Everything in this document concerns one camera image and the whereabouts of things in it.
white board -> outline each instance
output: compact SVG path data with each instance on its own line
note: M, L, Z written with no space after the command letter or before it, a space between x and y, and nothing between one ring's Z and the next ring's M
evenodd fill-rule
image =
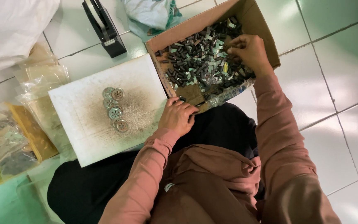
M103 106L106 87L125 92L119 102L129 123L125 133L110 125ZM167 99L148 54L48 93L81 167L143 143L156 131Z

white tile floor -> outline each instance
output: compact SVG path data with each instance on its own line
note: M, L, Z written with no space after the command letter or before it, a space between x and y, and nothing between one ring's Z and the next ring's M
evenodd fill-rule
M98 44L82 0L62 0L45 30L73 80L146 53L129 31L122 2L101 1L123 34L126 54L111 59ZM190 18L224 1L177 0L177 5ZM281 54L276 74L293 103L321 186L342 222L358 223L358 0L256 1ZM12 69L0 72L0 102L12 99L17 81L11 77ZM230 102L256 119L251 91Z

white plastic bag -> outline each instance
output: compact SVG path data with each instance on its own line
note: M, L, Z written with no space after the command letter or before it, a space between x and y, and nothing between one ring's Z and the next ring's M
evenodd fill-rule
M29 56L60 0L0 0L0 70Z

